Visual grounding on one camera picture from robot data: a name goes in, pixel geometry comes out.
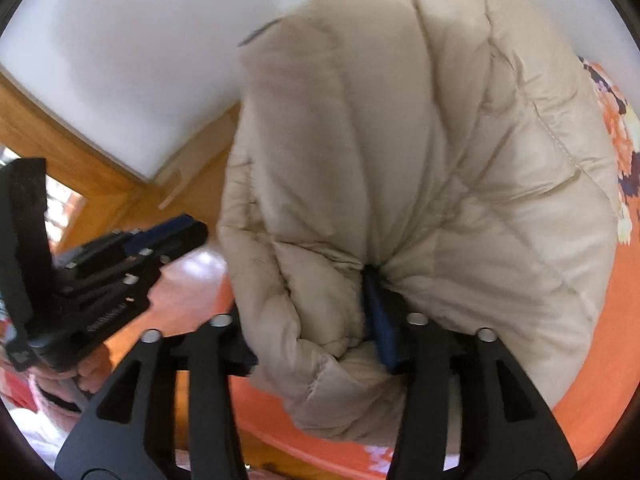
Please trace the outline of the person's left hand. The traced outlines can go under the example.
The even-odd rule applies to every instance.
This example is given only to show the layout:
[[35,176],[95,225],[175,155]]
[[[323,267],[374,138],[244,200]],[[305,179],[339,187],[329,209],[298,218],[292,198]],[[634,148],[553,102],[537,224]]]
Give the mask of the person's left hand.
[[41,391],[66,402],[73,402],[74,397],[63,385],[64,380],[73,379],[80,390],[96,393],[111,374],[112,369],[110,349],[105,344],[101,344],[75,367],[64,373],[57,373],[44,365],[38,365],[29,370],[29,377]]

